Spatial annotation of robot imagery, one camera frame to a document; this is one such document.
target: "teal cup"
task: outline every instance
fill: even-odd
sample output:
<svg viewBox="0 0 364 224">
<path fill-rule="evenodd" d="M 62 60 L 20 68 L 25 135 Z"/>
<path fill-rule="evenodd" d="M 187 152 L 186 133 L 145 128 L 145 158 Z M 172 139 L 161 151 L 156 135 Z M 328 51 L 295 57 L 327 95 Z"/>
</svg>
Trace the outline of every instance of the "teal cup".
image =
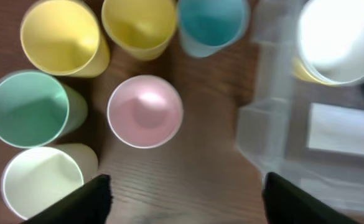
<svg viewBox="0 0 364 224">
<path fill-rule="evenodd" d="M 0 80 L 0 139 L 14 147 L 50 143 L 86 119 L 83 97 L 54 77 L 22 70 Z"/>
<path fill-rule="evenodd" d="M 241 39 L 248 27 L 246 0 L 179 0 L 179 36 L 192 57 L 208 57 Z"/>
</svg>

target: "cup rim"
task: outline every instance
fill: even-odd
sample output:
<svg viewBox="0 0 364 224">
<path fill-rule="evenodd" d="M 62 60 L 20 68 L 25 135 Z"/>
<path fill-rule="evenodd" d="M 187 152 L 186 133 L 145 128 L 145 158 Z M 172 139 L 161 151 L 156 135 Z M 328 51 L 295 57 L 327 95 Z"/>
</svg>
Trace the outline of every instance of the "cup rim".
<svg viewBox="0 0 364 224">
<path fill-rule="evenodd" d="M 190 37 L 191 39 L 193 39 L 194 41 L 196 41 L 197 43 L 200 43 L 202 45 L 205 45 L 206 47 L 210 48 L 210 49 L 222 49 L 224 47 L 227 47 L 231 44 L 234 44 L 242 35 L 244 35 L 244 33 L 246 32 L 246 30 L 248 29 L 248 25 L 249 25 L 249 19 L 251 16 L 251 6 L 246 2 L 246 0 L 241 0 L 242 5 L 244 5 L 244 7 L 241 8 L 241 22 L 240 22 L 240 28 L 237 30 L 236 34 L 234 35 L 234 37 L 232 39 L 230 39 L 228 42 L 222 44 L 222 45 L 207 45 L 204 44 L 201 41 L 198 41 L 195 37 L 191 36 L 189 32 L 187 32 L 187 29 L 184 26 L 184 23 L 182 21 L 182 19 L 180 18 L 180 3 L 183 0 L 179 0 L 179 2 L 177 3 L 177 21 L 179 24 L 179 29 L 185 31 L 184 34 L 187 35 L 188 37 Z"/>
<path fill-rule="evenodd" d="M 323 85 L 328 85 L 328 86 L 352 86 L 352 85 L 357 85 L 357 84 L 364 83 L 364 75 L 362 75 L 361 77 L 358 77 L 358 78 L 354 78 L 354 79 L 352 79 L 350 81 L 346 81 L 346 82 L 339 82 L 339 81 L 335 81 L 335 80 L 332 80 L 330 78 L 327 78 L 327 77 L 323 76 L 319 71 L 317 71 L 317 69 L 312 64 L 310 64 L 309 61 L 305 58 L 304 53 L 303 53 L 303 49 L 302 49 L 302 42 L 301 42 L 301 35 L 302 34 L 301 34 L 300 23 L 301 23 L 301 20 L 302 20 L 302 15 L 304 13 L 305 7 L 309 7 L 310 4 L 312 4 L 314 1 L 316 1 L 316 0 L 309 0 L 304 4 L 304 8 L 300 12 L 299 19 L 298 19 L 298 22 L 297 22 L 296 52 L 298 54 L 298 57 L 299 57 L 300 61 L 303 64 L 303 66 L 305 67 L 307 72 L 310 73 L 311 76 L 318 83 L 321 83 Z"/>
<path fill-rule="evenodd" d="M 7 82 L 11 78 L 18 77 L 19 75 L 25 75 L 25 74 L 28 74 L 28 73 L 34 73 L 34 75 L 42 75 L 43 77 L 48 77 L 51 80 L 53 80 L 62 89 L 63 93 L 66 96 L 66 100 L 67 100 L 67 113 L 66 113 L 64 122 L 62 124 L 62 127 L 57 131 L 57 133 L 53 137 L 48 139 L 47 141 L 42 142 L 40 144 L 35 144 L 35 145 L 31 145 L 31 146 L 21 146 L 21 145 L 17 145 L 17 144 L 14 144 L 14 143 L 11 143 L 11 142 L 7 141 L 6 139 L 4 139 L 0 135 L 0 140 L 2 140 L 4 143 L 6 143 L 6 144 L 8 144 L 10 146 L 13 146 L 13 147 L 21 148 L 21 149 L 28 149 L 28 148 L 32 148 L 32 147 L 40 147 L 40 146 L 44 146 L 44 145 L 52 142 L 54 139 L 56 139 L 57 137 L 59 137 L 61 135 L 62 131 L 64 130 L 65 126 L 67 125 L 67 121 L 68 121 L 68 118 L 70 116 L 70 99 L 68 98 L 67 92 L 65 91 L 63 85 L 56 78 L 54 78 L 51 75 L 45 74 L 45 73 L 43 73 L 43 72 L 41 72 L 39 70 L 19 70 L 19 71 L 11 72 L 11 73 L 3 76 L 0 79 L 0 86 L 3 83 Z"/>
<path fill-rule="evenodd" d="M 181 112 L 181 117 L 180 117 L 180 120 L 179 120 L 179 123 L 177 124 L 177 127 L 172 131 L 172 133 L 167 137 L 165 138 L 164 140 L 162 140 L 161 142 L 157 143 L 157 144 L 154 144 L 154 145 L 151 145 L 151 146 L 135 146 L 134 144 L 131 144 L 130 142 L 127 142 L 125 141 L 123 138 L 121 138 L 121 136 L 119 136 L 117 134 L 117 132 L 114 130 L 113 126 L 111 125 L 111 122 L 110 122 L 110 104 L 111 104 L 111 101 L 113 99 L 113 97 L 115 96 L 116 92 L 121 88 L 121 86 L 125 85 L 126 83 L 136 79 L 136 78 L 142 78 L 142 77 L 151 77 L 151 78 L 156 78 L 164 83 L 166 83 L 166 85 L 168 85 L 169 87 L 172 88 L 173 92 L 176 93 L 176 96 L 177 96 L 177 99 L 178 99 L 178 104 L 180 106 L 180 112 Z M 179 93 L 177 92 L 177 90 L 175 89 L 174 86 L 172 86 L 167 80 L 161 78 L 161 77 L 157 77 L 155 75 L 137 75 L 135 77 L 132 77 L 132 78 L 129 78 L 125 81 L 123 81 L 121 84 L 119 84 L 115 90 L 113 91 L 113 93 L 111 94 L 108 102 L 107 102 L 107 122 L 111 128 L 111 131 L 115 134 L 115 136 L 117 136 L 118 139 L 120 139 L 123 143 L 129 145 L 129 146 L 132 146 L 132 147 L 135 147 L 135 148 L 138 148 L 138 149 L 152 149 L 152 148 L 155 148 L 155 147 L 159 147 L 165 143 L 167 143 L 169 140 L 171 140 L 176 134 L 177 132 L 179 131 L 182 123 L 183 123 L 183 117 L 184 117 L 184 108 L 183 108 L 183 101 L 179 95 Z"/>
<path fill-rule="evenodd" d="M 116 38 L 113 35 L 112 32 L 110 32 L 110 30 L 111 30 L 110 26 L 108 25 L 107 20 L 105 18 L 105 8 L 107 7 L 107 4 L 108 4 L 109 1 L 114 1 L 114 0 L 105 0 L 104 3 L 103 3 L 103 6 L 101 7 L 101 23 L 103 24 L 103 27 L 104 27 L 107 35 L 116 44 L 118 44 L 121 48 L 126 48 L 128 50 L 135 51 L 135 52 L 148 52 L 148 51 L 151 51 L 151 50 L 161 48 L 162 46 L 166 45 L 173 38 L 173 36 L 175 35 L 176 28 L 177 28 L 177 25 L 178 25 L 178 23 L 177 23 L 177 8 L 176 8 L 175 0 L 168 0 L 168 1 L 170 1 L 172 3 L 172 5 L 174 7 L 174 11 L 175 11 L 175 22 L 174 22 L 171 33 L 169 34 L 169 36 L 163 42 L 161 42 L 160 44 L 158 44 L 158 45 L 156 45 L 154 47 L 147 48 L 147 49 L 143 49 L 143 48 L 140 48 L 140 47 L 134 47 L 134 46 L 131 46 L 129 44 L 125 44 L 122 41 L 120 41 L 118 38 Z"/>
<path fill-rule="evenodd" d="M 54 147 L 50 147 L 50 146 L 42 146 L 42 147 L 33 147 L 31 149 L 27 149 L 21 152 L 18 152 L 15 156 L 13 156 L 13 158 L 6 164 L 6 167 L 4 168 L 4 171 L 2 173 L 2 177 L 1 177 L 1 195 L 3 198 L 3 201 L 5 202 L 6 206 L 8 207 L 8 209 L 10 209 L 13 213 L 15 213 L 18 217 L 20 217 L 23 220 L 27 220 L 28 218 L 21 215 L 19 212 L 16 211 L 16 209 L 13 208 L 13 206 L 10 204 L 10 202 L 8 201 L 7 197 L 6 197 L 6 192 L 5 192 L 5 180 L 7 177 L 7 173 L 9 172 L 9 169 L 11 168 L 11 166 L 13 165 L 13 163 L 15 163 L 15 160 L 21 156 L 22 154 L 25 153 L 29 153 L 31 151 L 34 150 L 54 150 L 54 151 L 58 151 L 59 153 L 61 153 L 63 156 L 65 156 L 67 159 L 69 159 L 77 168 L 78 173 L 80 174 L 80 178 L 81 178 L 81 185 L 83 185 L 84 183 L 84 178 L 83 178 L 83 174 L 82 174 L 82 170 L 80 168 L 80 166 L 77 164 L 77 162 L 75 161 L 75 159 L 73 157 L 71 157 L 70 155 L 68 155 L 66 152 L 61 151 L 60 149 L 57 149 Z"/>
<path fill-rule="evenodd" d="M 89 60 L 87 62 L 85 62 L 83 65 L 79 66 L 78 68 L 74 68 L 73 70 L 68 70 L 68 71 L 55 71 L 55 70 L 49 70 L 46 68 L 43 68 L 42 66 L 38 65 L 33 59 L 32 57 L 27 53 L 26 47 L 24 46 L 24 38 L 23 38 L 23 33 L 24 33 L 24 24 L 26 23 L 26 19 L 28 18 L 29 14 L 31 11 L 33 11 L 36 7 L 43 5 L 45 3 L 48 2 L 64 2 L 65 0 L 40 0 L 37 1 L 35 3 L 33 3 L 33 5 L 31 5 L 30 8 L 28 8 L 28 10 L 26 11 L 26 13 L 24 14 L 23 18 L 22 18 L 22 22 L 21 22 L 21 26 L 20 26 L 20 41 L 21 41 L 21 47 L 24 51 L 24 54 L 27 56 L 27 58 L 29 59 L 29 61 L 35 66 L 37 67 L 39 70 L 42 70 L 46 73 L 52 74 L 52 75 L 58 75 L 58 76 L 67 76 L 67 75 L 73 75 L 81 70 L 83 70 L 86 66 L 89 65 L 89 63 L 95 58 L 95 56 L 97 55 L 100 45 L 102 44 L 102 38 L 101 38 L 101 31 L 100 31 L 100 25 L 99 22 L 95 16 L 95 14 L 93 13 L 93 11 L 89 8 L 88 5 L 86 5 L 86 3 L 84 3 L 83 1 L 77 1 L 77 0 L 66 0 L 68 2 L 72 2 L 74 3 L 76 6 L 81 6 L 84 10 L 86 10 L 89 15 L 91 16 L 91 18 L 94 20 L 95 24 L 96 24 L 96 31 L 97 31 L 97 35 L 98 35 L 98 40 L 96 43 L 96 49 L 93 52 L 92 56 L 89 58 Z"/>
</svg>

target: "white card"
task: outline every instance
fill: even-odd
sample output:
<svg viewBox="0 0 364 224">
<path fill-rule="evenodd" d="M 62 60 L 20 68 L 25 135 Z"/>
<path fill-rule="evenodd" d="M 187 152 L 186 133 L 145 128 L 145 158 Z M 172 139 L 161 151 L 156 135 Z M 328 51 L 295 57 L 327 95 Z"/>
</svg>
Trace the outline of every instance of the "white card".
<svg viewBox="0 0 364 224">
<path fill-rule="evenodd" d="M 364 156 L 364 111 L 313 103 L 307 147 Z"/>
</svg>

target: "cup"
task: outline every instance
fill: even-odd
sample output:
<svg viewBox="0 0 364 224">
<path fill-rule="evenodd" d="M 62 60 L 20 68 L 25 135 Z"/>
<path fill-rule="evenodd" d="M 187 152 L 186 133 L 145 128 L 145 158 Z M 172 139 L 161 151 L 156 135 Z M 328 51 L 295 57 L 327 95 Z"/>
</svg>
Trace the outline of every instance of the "cup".
<svg viewBox="0 0 364 224">
<path fill-rule="evenodd" d="M 77 129 L 88 106 L 75 90 L 35 70 L 0 80 L 0 139 L 14 147 L 43 146 Z"/>
<path fill-rule="evenodd" d="M 180 0 L 179 35 L 184 51 L 208 57 L 242 38 L 248 27 L 246 0 Z"/>
<path fill-rule="evenodd" d="M 364 83 L 364 0 L 311 0 L 297 25 L 298 78 L 323 85 Z"/>
<path fill-rule="evenodd" d="M 89 182 L 97 170 L 96 154 L 83 144 L 28 149 L 7 164 L 2 197 L 10 210 L 27 220 Z"/>
<path fill-rule="evenodd" d="M 110 62 L 99 23 L 83 1 L 35 3 L 25 14 L 20 33 L 31 63 L 52 75 L 95 77 Z"/>
<path fill-rule="evenodd" d="M 182 100 L 162 78 L 136 76 L 114 90 L 107 106 L 107 119 L 122 142 L 141 149 L 157 147 L 179 130 Z"/>
<path fill-rule="evenodd" d="M 139 60 L 158 58 L 176 30 L 174 0 L 105 0 L 101 20 L 107 34 Z"/>
</svg>

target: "yellow cup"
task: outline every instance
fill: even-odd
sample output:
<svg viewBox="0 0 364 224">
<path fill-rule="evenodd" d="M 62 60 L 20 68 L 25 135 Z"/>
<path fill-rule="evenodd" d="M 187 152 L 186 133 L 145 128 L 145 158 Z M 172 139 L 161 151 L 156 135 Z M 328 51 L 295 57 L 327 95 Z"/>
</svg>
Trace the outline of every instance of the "yellow cup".
<svg viewBox="0 0 364 224">
<path fill-rule="evenodd" d="M 95 77 L 110 62 L 99 23 L 81 1 L 35 3 L 21 24 L 21 44 L 37 68 L 53 75 Z"/>
<path fill-rule="evenodd" d="M 304 65 L 304 63 L 302 62 L 302 60 L 299 57 L 293 57 L 292 58 L 292 65 L 294 68 L 294 74 L 297 78 L 307 81 L 307 82 L 312 82 L 312 83 L 320 83 L 323 85 L 329 85 L 332 86 L 333 84 L 323 81 L 317 77 L 315 77 L 314 75 L 311 74 L 310 71 L 308 71 Z"/>
<path fill-rule="evenodd" d="M 140 60 L 158 58 L 176 30 L 174 0 L 105 0 L 101 20 L 107 34 Z"/>
</svg>

